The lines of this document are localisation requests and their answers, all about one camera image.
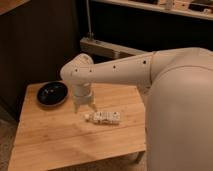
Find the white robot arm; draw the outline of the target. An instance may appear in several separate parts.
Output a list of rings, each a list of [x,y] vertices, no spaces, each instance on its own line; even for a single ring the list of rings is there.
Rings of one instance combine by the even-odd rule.
[[[95,64],[80,54],[60,76],[77,104],[93,83],[135,85],[147,97],[147,171],[213,171],[213,51],[191,47]]]

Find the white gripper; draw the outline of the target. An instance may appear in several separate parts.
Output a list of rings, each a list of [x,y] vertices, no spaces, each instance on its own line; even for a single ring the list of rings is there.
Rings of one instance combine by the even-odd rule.
[[[88,104],[88,106],[97,112],[97,107],[93,102],[93,91],[90,83],[72,86],[73,100],[74,100],[74,113],[78,113],[79,105]]]

